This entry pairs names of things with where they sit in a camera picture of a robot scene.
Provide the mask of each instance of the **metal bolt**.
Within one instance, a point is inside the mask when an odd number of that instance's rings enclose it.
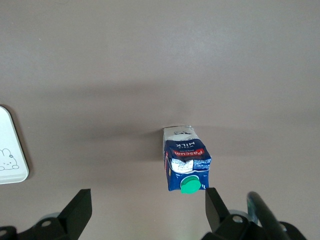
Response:
[[[282,228],[282,231],[284,231],[284,232],[286,232],[286,231],[287,231],[287,229],[286,229],[285,225],[283,225],[282,223],[280,223],[280,226],[281,226],[281,228]]]
[[[51,224],[51,221],[44,221],[42,224],[41,224],[41,227],[47,227]]]
[[[242,219],[242,217],[236,215],[236,216],[233,216],[232,220],[238,224],[242,224],[244,222],[244,220]]]
[[[0,237],[4,236],[7,234],[7,230],[1,230],[0,231]]]

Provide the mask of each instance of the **green bottle cap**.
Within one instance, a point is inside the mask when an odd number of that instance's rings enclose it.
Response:
[[[194,194],[201,187],[201,183],[197,176],[187,176],[181,182],[182,194]]]

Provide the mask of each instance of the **blue milk carton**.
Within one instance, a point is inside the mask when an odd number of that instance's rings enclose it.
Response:
[[[193,194],[209,187],[211,156],[191,126],[164,128],[163,158],[169,191]]]

